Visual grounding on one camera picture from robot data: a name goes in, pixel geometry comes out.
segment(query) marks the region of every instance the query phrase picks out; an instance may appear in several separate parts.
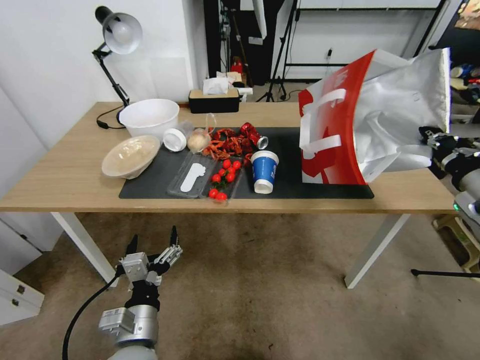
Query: tissue box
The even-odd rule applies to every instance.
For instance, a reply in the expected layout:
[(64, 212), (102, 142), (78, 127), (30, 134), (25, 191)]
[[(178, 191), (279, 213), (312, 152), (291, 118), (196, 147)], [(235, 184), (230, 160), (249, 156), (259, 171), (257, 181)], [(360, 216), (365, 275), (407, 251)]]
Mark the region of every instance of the tissue box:
[(202, 90), (190, 90), (188, 94), (190, 111), (193, 114), (237, 113), (240, 96), (236, 88), (228, 89), (226, 94), (204, 95)]

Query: lamp cord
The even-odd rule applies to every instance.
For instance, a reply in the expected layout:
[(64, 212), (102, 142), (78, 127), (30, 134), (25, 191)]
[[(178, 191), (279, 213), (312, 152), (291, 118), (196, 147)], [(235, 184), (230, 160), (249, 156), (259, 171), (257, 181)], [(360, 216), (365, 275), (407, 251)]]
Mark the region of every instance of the lamp cord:
[(110, 126), (106, 122), (100, 120), (102, 116), (110, 114), (111, 112), (114, 112), (115, 110), (121, 109), (123, 107), (124, 107), (123, 105), (120, 105), (119, 107), (116, 107), (114, 109), (102, 112), (100, 115), (96, 117), (96, 124), (102, 129), (125, 129), (125, 126)]

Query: white bowl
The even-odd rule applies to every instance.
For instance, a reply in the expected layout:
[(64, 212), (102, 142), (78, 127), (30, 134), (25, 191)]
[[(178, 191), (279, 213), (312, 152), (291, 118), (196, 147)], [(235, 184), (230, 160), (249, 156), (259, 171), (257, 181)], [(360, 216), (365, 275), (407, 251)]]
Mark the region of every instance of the white bowl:
[(134, 179), (150, 165), (160, 146), (156, 136), (131, 137), (110, 150), (101, 163), (101, 172), (109, 178)]
[(164, 132), (179, 123), (179, 105), (167, 99), (148, 99), (124, 108), (119, 115), (131, 136), (154, 135), (163, 142)]

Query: white cup lid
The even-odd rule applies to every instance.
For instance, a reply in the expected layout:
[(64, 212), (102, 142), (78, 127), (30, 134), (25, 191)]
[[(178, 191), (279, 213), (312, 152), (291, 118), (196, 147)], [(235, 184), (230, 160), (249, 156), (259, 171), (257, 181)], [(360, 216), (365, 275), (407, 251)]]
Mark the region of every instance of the white cup lid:
[(187, 139), (183, 132), (176, 128), (170, 128), (163, 133), (163, 144), (165, 147), (176, 153), (182, 151), (187, 146)]

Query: table leg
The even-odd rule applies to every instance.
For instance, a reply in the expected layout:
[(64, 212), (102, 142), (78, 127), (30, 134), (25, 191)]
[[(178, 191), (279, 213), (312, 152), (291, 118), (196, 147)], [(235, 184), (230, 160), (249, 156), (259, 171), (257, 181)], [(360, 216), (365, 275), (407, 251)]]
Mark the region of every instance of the table leg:
[(357, 257), (355, 264), (345, 276), (345, 284), (348, 289), (353, 289), (357, 285), (409, 217), (410, 214), (389, 214), (386, 217), (380, 229), (361, 255)]
[[(88, 261), (100, 273), (101, 277), (106, 282), (112, 280), (115, 275), (114, 268), (110, 265), (75, 214), (73, 212), (52, 212), (51, 214), (68, 236), (70, 236), (83, 255), (85, 255)], [(117, 283), (118, 279), (111, 286), (116, 287)]]

